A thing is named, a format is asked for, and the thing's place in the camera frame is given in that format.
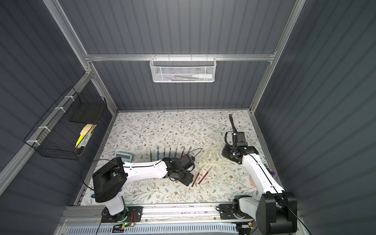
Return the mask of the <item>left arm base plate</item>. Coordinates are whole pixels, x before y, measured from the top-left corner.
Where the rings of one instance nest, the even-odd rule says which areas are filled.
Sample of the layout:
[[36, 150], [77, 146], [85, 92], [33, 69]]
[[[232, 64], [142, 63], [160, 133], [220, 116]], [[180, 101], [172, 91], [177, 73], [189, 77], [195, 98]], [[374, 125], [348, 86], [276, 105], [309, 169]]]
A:
[[102, 211], [102, 223], [131, 223], [140, 222], [143, 215], [143, 207], [141, 206], [130, 206], [127, 207], [123, 212], [117, 215], [110, 215], [109, 210], [105, 207]]

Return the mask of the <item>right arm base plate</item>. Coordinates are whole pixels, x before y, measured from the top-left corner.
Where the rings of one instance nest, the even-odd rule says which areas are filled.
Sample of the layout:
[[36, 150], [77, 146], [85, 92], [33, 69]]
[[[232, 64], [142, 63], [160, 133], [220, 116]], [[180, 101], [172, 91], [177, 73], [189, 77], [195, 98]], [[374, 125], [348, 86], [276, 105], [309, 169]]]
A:
[[241, 212], [236, 209], [232, 203], [223, 203], [216, 206], [216, 210], [220, 214], [222, 220], [233, 220], [233, 219], [254, 219], [248, 214]]

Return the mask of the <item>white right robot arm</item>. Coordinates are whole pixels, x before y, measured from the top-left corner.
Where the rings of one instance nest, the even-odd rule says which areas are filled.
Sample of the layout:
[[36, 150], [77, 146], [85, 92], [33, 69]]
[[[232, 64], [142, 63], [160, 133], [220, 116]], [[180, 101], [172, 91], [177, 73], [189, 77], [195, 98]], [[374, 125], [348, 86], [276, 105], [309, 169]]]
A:
[[248, 172], [259, 198], [238, 195], [233, 199], [233, 213], [237, 218], [251, 217], [263, 235], [294, 233], [297, 231], [297, 199], [286, 192], [262, 163], [259, 152], [249, 146], [243, 132], [232, 131], [232, 144], [225, 135], [222, 156], [242, 165]]

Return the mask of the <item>dark red carving knife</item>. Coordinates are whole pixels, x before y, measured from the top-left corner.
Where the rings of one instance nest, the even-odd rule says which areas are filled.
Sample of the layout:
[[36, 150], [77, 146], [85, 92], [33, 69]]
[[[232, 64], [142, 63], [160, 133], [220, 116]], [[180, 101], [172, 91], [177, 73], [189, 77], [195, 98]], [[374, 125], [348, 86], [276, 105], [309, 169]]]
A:
[[212, 169], [212, 167], [210, 167], [207, 171], [206, 171], [206, 173], [204, 174], [204, 176], [201, 178], [201, 180], [199, 181], [199, 183], [198, 183], [198, 185], [200, 185], [203, 181], [204, 181], [204, 179], [207, 177], [207, 175], [209, 174], [209, 172], [211, 171], [211, 169]]

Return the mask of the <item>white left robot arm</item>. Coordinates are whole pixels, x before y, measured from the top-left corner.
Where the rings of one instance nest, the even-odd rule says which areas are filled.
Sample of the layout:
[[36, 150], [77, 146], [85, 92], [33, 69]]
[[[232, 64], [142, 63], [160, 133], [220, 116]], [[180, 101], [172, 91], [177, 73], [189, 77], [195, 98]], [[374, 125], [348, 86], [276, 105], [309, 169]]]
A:
[[95, 201], [103, 203], [109, 215], [116, 216], [126, 210], [119, 194], [125, 184], [144, 179], [170, 178], [189, 186], [193, 182], [191, 170], [194, 168], [195, 158], [189, 154], [148, 163], [130, 163], [116, 157], [92, 175]]

